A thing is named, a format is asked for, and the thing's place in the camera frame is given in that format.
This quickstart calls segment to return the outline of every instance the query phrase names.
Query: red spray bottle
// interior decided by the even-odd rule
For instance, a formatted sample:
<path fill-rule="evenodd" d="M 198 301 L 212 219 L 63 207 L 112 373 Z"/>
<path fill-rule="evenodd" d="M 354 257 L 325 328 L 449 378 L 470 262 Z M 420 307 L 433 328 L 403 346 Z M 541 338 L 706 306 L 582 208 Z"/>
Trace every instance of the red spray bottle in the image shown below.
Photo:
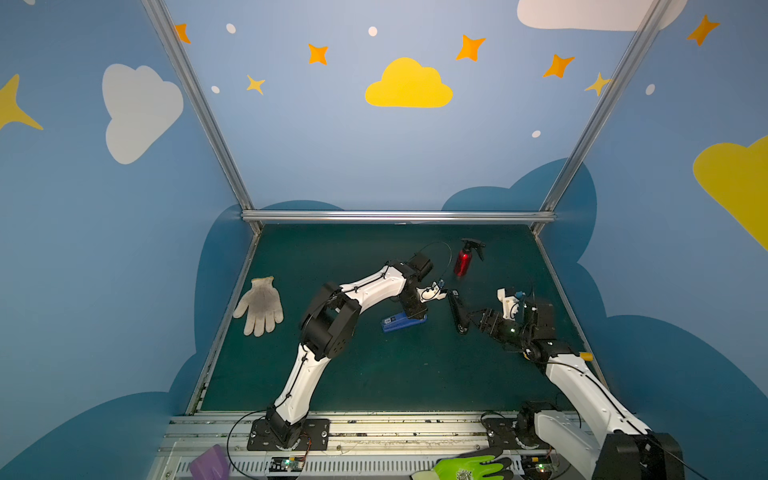
<path fill-rule="evenodd" d="M 456 266 L 453 267 L 453 273 L 455 273 L 456 276 L 464 276 L 467 273 L 467 270 L 469 270 L 469 263 L 472 262 L 473 248 L 477 250 L 480 260 L 485 261 L 482 256 L 482 249 L 485 247 L 485 243 L 474 238 L 462 238 L 462 242 L 464 242 L 464 247 L 462 248 L 462 251 L 458 252 Z"/>

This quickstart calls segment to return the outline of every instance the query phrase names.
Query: green glove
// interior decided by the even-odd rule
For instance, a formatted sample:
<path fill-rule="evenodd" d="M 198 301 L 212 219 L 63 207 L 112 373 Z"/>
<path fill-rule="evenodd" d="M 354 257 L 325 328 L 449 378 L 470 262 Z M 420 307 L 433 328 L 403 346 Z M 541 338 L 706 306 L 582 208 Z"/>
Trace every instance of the green glove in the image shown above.
<path fill-rule="evenodd" d="M 444 458 L 432 470 L 416 472 L 413 480 L 512 480 L 515 476 L 507 468 L 509 458 L 500 458 L 501 447 L 463 453 L 456 458 Z"/>

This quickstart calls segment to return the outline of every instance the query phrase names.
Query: white glove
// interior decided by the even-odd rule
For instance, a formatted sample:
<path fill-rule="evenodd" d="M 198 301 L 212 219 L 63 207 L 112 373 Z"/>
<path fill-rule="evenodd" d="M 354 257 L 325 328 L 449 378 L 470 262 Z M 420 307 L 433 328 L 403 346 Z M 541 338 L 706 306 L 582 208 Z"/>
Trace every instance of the white glove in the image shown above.
<path fill-rule="evenodd" d="M 511 320 L 520 308 L 520 300 L 518 300 L 514 293 L 512 296 L 507 296 L 506 289 L 503 288 L 496 290 L 496 298 L 498 298 L 498 301 L 501 302 L 504 307 L 502 317 Z"/>
<path fill-rule="evenodd" d="M 262 336 L 266 327 L 267 332 L 275 329 L 275 323 L 283 321 L 283 306 L 280 305 L 280 294 L 272 286 L 274 276 L 267 278 L 254 278 L 250 281 L 251 288 L 243 295 L 237 304 L 235 318 L 243 316 L 248 310 L 243 333 Z"/>

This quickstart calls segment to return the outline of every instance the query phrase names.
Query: purple object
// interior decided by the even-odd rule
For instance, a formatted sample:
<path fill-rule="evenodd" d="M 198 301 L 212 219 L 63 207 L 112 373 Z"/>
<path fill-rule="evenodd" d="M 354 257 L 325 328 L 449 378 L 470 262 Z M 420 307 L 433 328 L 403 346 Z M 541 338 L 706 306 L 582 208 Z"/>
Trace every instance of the purple object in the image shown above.
<path fill-rule="evenodd" d="M 230 463 L 221 445 L 214 445 L 190 463 L 194 480 L 228 480 Z"/>

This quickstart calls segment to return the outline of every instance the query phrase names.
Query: green table surface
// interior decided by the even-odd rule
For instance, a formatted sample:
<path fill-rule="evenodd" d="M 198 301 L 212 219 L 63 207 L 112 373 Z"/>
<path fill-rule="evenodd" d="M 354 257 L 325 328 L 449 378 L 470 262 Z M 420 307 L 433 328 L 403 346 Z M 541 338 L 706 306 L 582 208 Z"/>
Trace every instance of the green table surface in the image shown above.
<path fill-rule="evenodd" d="M 466 276 L 445 270 L 446 285 L 470 310 L 501 309 L 496 290 L 516 287 L 553 302 L 558 337 L 584 346 L 560 300 L 534 237 L 524 225 L 281 225 L 264 228 L 247 280 L 274 276 L 285 320 L 272 333 L 244 336 L 245 316 L 233 319 L 223 342 L 202 410 L 263 410 L 282 392 L 296 359 L 299 321 L 325 282 L 349 283 L 375 273 L 387 260 L 407 260 L 427 243 L 445 241 L 453 259 L 462 237 L 486 243 Z M 423 252 L 439 277 L 448 248 Z M 246 281 L 245 293 L 250 288 Z M 559 391 L 520 353 L 509 353 L 474 326 L 461 336 L 448 300 L 428 303 L 427 321 L 384 333 L 381 320 L 402 311 L 384 300 L 360 315 L 349 347 L 326 367 L 310 409 L 332 411 L 515 410 L 525 400 L 553 402 Z M 559 405 L 569 408 L 563 395 Z"/>

